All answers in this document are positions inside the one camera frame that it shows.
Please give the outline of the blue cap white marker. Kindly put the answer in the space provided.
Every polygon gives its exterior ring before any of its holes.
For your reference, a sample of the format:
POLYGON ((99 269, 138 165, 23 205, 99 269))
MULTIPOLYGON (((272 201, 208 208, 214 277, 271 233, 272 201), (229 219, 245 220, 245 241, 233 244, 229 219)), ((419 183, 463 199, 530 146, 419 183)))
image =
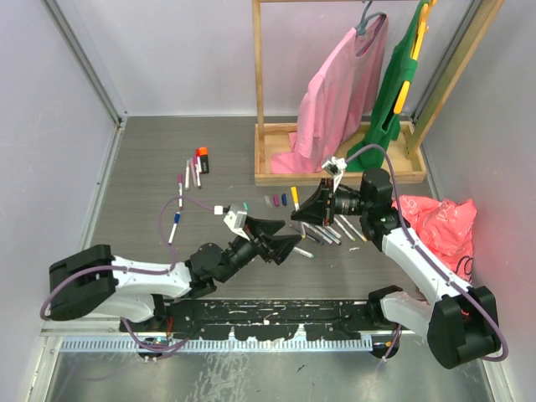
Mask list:
POLYGON ((317 226, 317 229, 319 231, 321 231, 324 235, 326 235, 327 237, 329 237, 333 243, 337 244, 337 245, 341 245, 342 242, 341 240, 335 235, 333 234, 332 232, 330 232, 327 228, 324 228, 322 226, 317 226))

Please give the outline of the purple cap white marker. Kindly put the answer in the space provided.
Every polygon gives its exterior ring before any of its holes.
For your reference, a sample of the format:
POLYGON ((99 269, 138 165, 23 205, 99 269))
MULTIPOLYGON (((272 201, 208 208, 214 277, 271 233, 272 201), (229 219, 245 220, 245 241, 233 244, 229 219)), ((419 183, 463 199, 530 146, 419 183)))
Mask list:
POLYGON ((307 224, 305 223, 304 224, 309 230, 311 230, 314 234, 318 235, 319 237, 321 237, 324 241, 326 241, 327 243, 329 243, 330 245, 333 243, 333 240, 330 236, 324 234, 321 230, 317 229, 314 225, 310 225, 310 224, 307 224))

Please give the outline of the white pen teal tip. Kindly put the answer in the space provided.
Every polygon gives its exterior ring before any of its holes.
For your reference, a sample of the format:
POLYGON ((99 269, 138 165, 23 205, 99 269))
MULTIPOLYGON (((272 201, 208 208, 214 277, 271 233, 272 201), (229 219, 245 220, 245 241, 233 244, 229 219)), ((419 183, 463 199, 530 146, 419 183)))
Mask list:
POLYGON ((303 249, 300 249, 300 248, 298 248, 298 247, 294 247, 294 248, 292 249, 292 251, 296 252, 296 253, 299 254, 299 255, 303 255, 303 256, 305 256, 306 258, 309 258, 309 259, 313 259, 313 258, 315 257, 314 254, 312 254, 312 253, 310 253, 310 252, 308 252, 308 251, 305 251, 305 250, 303 250, 303 249))

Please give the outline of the dark purple pen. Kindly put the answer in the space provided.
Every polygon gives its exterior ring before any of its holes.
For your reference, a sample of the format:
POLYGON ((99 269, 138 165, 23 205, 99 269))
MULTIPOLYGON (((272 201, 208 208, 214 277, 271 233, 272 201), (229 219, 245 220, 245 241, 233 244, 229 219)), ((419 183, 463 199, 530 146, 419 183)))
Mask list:
POLYGON ((305 229, 302 227, 295 226, 294 224, 290 224, 289 227, 293 229, 294 231, 298 232, 303 239, 309 239, 310 241, 313 241, 314 243, 318 245, 324 245, 324 241, 322 239, 319 239, 313 234, 309 234, 305 229))

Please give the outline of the yellow cap white marker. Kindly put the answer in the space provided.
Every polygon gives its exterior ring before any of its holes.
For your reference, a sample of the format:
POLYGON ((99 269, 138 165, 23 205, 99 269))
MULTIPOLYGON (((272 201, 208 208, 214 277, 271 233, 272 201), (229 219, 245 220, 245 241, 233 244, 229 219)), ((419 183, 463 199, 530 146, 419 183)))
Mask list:
POLYGON ((292 201, 294 203, 294 208, 296 211, 298 211, 300 209, 300 201, 299 201, 299 196, 298 196, 296 186, 291 187, 291 196, 292 196, 292 201))

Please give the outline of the orange cap white pen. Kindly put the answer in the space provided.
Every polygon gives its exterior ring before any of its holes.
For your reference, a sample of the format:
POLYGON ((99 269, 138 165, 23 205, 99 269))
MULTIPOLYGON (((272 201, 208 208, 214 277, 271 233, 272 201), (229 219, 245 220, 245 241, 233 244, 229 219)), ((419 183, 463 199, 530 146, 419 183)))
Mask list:
POLYGON ((365 243, 368 242, 368 240, 366 239, 364 234, 362 234, 359 230, 357 230, 353 225, 348 224, 348 226, 363 242, 365 242, 365 243))

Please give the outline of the blue band white pen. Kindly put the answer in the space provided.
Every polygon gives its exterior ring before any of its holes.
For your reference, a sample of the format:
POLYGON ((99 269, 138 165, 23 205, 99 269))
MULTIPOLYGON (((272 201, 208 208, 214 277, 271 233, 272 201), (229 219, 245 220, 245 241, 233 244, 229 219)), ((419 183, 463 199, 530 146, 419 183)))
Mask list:
POLYGON ((170 234, 168 236, 168 240, 167 240, 167 244, 168 245, 172 245, 173 244, 173 241, 174 241, 174 237, 175 237, 175 234, 177 232, 177 228, 178 228, 178 223, 180 221, 180 218, 181 218, 181 214, 179 211, 177 211, 173 217, 173 225, 172 225, 172 228, 170 230, 170 234))

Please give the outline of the grey white pen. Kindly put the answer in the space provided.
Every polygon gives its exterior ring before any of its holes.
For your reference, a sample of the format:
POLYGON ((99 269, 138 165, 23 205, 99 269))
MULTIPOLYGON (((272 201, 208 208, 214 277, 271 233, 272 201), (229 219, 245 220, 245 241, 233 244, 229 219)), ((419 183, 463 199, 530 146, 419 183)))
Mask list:
POLYGON ((190 187, 189 175, 190 175, 190 164, 189 164, 189 159, 187 159, 185 163, 185 174, 184 174, 184 188, 187 191, 189 190, 189 187, 190 187))

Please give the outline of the orange black highlighter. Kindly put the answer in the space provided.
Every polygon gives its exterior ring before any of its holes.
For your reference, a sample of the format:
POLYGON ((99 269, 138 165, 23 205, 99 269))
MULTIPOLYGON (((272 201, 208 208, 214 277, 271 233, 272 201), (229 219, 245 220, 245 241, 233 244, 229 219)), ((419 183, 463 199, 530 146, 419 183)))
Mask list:
POLYGON ((200 167, 202 174, 209 173, 209 152, 207 147, 199 147, 196 150, 196 156, 198 159, 198 166, 200 167))

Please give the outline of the magenta cap white pen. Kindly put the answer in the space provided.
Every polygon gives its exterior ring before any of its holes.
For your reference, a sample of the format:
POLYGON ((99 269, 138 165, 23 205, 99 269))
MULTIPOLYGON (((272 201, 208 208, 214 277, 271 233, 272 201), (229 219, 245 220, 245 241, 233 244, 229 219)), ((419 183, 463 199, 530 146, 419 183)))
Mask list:
POLYGON ((178 174, 178 209, 183 209, 183 175, 178 174))

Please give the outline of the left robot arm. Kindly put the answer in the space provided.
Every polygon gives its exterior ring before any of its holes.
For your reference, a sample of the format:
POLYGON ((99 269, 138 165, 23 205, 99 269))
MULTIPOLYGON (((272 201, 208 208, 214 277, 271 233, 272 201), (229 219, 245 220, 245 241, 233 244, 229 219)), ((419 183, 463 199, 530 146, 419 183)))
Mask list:
POLYGON ((99 313, 157 332, 168 321, 164 300, 206 296, 255 258, 281 265, 302 239, 280 235, 282 220, 256 219, 245 211, 229 210, 224 223, 235 236, 226 248, 206 243, 171 265, 128 260, 113 255, 109 245, 95 245, 52 264, 50 293, 40 316, 66 322, 99 313))

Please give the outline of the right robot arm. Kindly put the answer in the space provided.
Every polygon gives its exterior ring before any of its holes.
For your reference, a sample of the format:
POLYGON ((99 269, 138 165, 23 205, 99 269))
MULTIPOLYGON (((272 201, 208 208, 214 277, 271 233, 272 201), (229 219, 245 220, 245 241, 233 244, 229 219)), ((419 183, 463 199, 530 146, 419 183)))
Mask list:
POLYGON ((423 300, 397 286, 368 295, 367 318, 384 330, 396 323, 420 335, 436 361, 453 369, 502 347, 495 296, 450 271, 423 243, 393 205, 393 184, 382 168, 367 170, 359 189, 324 178, 291 219, 327 227, 339 215, 359 218, 365 238, 414 282, 423 300))

